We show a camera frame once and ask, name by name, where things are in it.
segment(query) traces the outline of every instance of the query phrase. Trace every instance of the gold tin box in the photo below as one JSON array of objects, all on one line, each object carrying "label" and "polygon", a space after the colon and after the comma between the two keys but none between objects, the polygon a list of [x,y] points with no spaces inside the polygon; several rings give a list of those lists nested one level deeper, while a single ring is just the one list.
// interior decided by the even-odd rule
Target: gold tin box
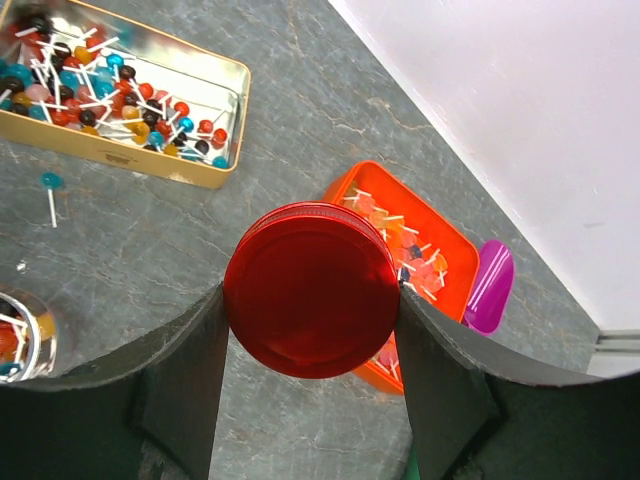
[{"label": "gold tin box", "polygon": [[[0,31],[7,30],[15,12],[25,1],[8,0],[0,15]],[[0,111],[0,135],[19,143],[47,148],[96,162],[118,166],[137,172],[157,175],[180,182],[208,188],[220,188],[237,168],[244,133],[251,74],[242,63],[162,33],[141,23],[115,15],[76,0],[40,2],[50,8],[57,41],[72,41],[91,27],[102,26],[107,37],[119,36],[113,45],[117,53],[135,59],[137,79],[149,82],[154,88],[169,91],[186,102],[196,123],[207,118],[215,128],[228,132],[225,146],[211,149],[205,162],[214,156],[224,156],[229,168],[220,169],[201,161],[194,162],[163,153],[145,150],[130,140],[127,144],[101,138],[78,130],[52,125],[7,111]],[[6,55],[11,45],[0,51]],[[20,49],[6,56],[8,64],[18,60]]]}]

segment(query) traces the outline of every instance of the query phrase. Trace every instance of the white surface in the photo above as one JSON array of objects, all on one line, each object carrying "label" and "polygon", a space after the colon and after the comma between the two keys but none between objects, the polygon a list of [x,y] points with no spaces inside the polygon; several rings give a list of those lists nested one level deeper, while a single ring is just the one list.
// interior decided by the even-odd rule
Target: white surface
[{"label": "white surface", "polygon": [[618,377],[640,370],[640,356],[596,353],[591,357],[587,373],[596,377]]},{"label": "white surface", "polygon": [[640,2],[330,0],[601,328],[640,325]]}]

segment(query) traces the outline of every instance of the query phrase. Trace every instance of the gray marble countertop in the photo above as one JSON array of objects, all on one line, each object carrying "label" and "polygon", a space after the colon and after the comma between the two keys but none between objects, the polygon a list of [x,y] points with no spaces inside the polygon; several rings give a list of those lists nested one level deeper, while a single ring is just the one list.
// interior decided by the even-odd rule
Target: gray marble countertop
[{"label": "gray marble countertop", "polygon": [[[253,84],[240,165],[218,191],[0,141],[0,282],[56,313],[58,371],[180,314],[221,278],[252,222],[320,198],[364,159],[384,164],[476,245],[497,237],[512,248],[518,277],[496,341],[586,368],[595,325],[328,3],[89,3],[246,63]],[[65,181],[57,229],[39,185],[46,170]],[[398,478],[409,444],[401,397],[353,375],[284,377],[232,338],[211,478]]]}]

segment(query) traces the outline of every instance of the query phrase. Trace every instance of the orange plastic container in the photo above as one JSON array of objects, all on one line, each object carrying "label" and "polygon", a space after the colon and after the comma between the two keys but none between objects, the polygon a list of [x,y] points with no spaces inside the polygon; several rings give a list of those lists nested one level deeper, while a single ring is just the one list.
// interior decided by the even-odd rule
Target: orange plastic container
[{"label": "orange plastic container", "polygon": [[[447,283],[438,292],[433,305],[461,322],[478,271],[479,258],[475,246],[429,204],[373,161],[358,163],[334,181],[322,200],[341,205],[354,181],[360,190],[371,193],[376,203],[391,215],[404,215],[405,224],[420,232],[418,239],[422,244],[432,243],[440,248],[448,263]],[[395,347],[393,336],[389,343]],[[372,360],[354,372],[383,392],[404,393],[402,381],[396,380]]]}]

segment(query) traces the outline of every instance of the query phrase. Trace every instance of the red cylindrical object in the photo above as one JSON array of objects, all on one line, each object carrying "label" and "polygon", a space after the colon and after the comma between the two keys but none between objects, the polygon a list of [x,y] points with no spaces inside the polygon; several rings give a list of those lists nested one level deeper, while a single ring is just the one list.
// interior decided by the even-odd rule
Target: red cylindrical object
[{"label": "red cylindrical object", "polygon": [[224,279],[229,325],[264,365],[328,378],[361,365],[389,338],[400,288],[376,229],[346,208],[304,202],[258,220]]}]

